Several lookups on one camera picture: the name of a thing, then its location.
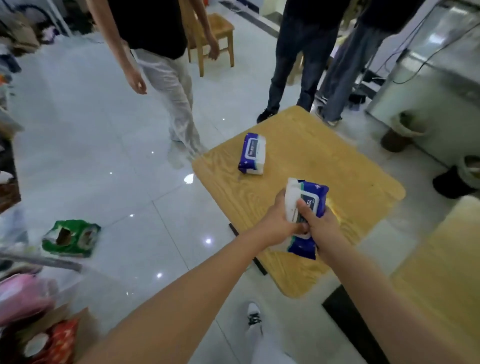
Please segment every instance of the trash can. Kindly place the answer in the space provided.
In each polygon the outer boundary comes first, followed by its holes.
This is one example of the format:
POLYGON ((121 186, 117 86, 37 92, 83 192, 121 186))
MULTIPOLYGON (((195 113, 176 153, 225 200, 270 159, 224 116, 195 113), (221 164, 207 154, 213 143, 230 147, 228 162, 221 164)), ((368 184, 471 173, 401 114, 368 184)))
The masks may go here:
POLYGON ((480 189, 480 157, 463 156, 447 172, 432 181, 435 190, 447 198, 459 198, 480 189))
POLYGON ((398 153, 412 143, 413 138, 424 136, 427 124, 412 111, 402 111, 392 118, 392 125, 382 137, 380 144, 390 152, 398 153))

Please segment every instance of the black bench leg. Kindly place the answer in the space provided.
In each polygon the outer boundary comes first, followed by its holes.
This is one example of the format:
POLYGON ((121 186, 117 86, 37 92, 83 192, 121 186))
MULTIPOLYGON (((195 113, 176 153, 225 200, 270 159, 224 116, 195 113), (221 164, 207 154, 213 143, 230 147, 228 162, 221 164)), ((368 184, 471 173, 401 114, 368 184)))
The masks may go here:
MULTIPOLYGON (((239 232, 237 231, 237 229, 232 225, 232 224, 228 224, 228 226, 230 226, 230 229, 233 231, 233 233, 235 234, 235 236, 238 236, 239 235, 239 232)), ((253 262, 255 263, 255 265, 257 266, 257 268, 260 270, 260 272, 266 276, 268 274, 268 272, 265 270, 264 266, 262 266, 262 263, 260 263, 260 261, 257 259, 257 258, 253 258, 253 262)))

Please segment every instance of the hand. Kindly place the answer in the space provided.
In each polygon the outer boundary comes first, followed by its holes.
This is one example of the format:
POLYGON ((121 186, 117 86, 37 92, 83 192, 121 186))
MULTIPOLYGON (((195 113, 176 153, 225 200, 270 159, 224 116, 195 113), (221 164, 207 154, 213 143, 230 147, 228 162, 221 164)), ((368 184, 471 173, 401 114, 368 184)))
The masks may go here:
POLYGON ((263 235, 265 248, 283 242, 293 234, 305 234, 308 224, 296 224, 287 221, 285 216, 285 189, 277 193, 275 202, 262 220, 253 228, 263 235))
POLYGON ((123 70, 125 77, 128 81, 130 87, 140 95, 145 95, 147 93, 147 86, 140 72, 138 72, 133 66, 128 67, 123 70))
POLYGON ((325 253, 330 253, 332 249, 335 249, 340 244, 350 246, 350 243, 343 236, 340 224, 331 209, 326 207, 324 215, 318 218, 302 199, 297 201, 297 208, 300 214, 307 220, 310 234, 322 258, 324 258, 325 253))
POLYGON ((211 32, 208 32, 205 35, 205 38, 207 39, 208 45, 210 46, 210 52, 208 52, 208 58, 211 58, 215 61, 220 55, 220 46, 218 45, 218 41, 211 32))

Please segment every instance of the white pants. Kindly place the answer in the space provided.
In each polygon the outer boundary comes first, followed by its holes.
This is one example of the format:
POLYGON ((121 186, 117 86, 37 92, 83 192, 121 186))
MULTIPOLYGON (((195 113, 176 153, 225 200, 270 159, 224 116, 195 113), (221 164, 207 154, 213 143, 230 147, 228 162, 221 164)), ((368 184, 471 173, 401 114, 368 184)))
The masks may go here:
POLYGON ((262 330, 261 323, 249 327, 247 338, 253 347, 252 364, 296 364, 272 336, 262 330))
POLYGON ((135 58, 152 87, 163 99, 170 113, 170 137, 185 144, 193 156, 205 151, 193 123, 192 78, 187 69, 186 54, 172 60, 144 49, 137 49, 135 58))

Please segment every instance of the person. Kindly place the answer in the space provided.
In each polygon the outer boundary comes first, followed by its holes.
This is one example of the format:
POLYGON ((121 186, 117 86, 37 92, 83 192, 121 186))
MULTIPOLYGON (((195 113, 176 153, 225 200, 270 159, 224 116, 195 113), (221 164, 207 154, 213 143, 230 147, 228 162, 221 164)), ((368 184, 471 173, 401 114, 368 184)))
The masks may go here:
POLYGON ((357 76, 388 36, 400 32, 424 0, 371 0, 356 27, 342 44, 328 68, 316 97, 323 103, 315 114, 330 126, 342 120, 357 76))
POLYGON ((338 29, 349 0, 287 0, 276 42, 276 65, 266 109, 260 123, 275 115, 297 54, 304 62, 297 105, 310 112, 318 82, 335 46, 338 29))
MULTIPOLYGON (((209 57, 220 54, 202 0, 189 0, 210 45, 209 57)), ((134 51, 138 64, 158 91, 171 115, 170 138, 181 141, 192 156, 205 151, 193 123, 192 79, 185 60, 187 38, 182 25, 179 0, 87 0, 96 25, 125 73, 130 87, 146 94, 146 84, 135 60, 124 48, 134 51)))
MULTIPOLYGON (((338 276, 392 364, 468 363, 458 348, 352 247, 330 209, 318 218, 300 199, 297 207, 307 222, 291 223, 285 216, 284 194, 285 190, 277 194, 256 226, 139 306, 78 364, 187 363, 252 259, 267 247, 307 230, 321 259, 338 276)), ((247 315, 254 345, 252 364, 294 364, 265 336, 255 304, 249 305, 247 315)))

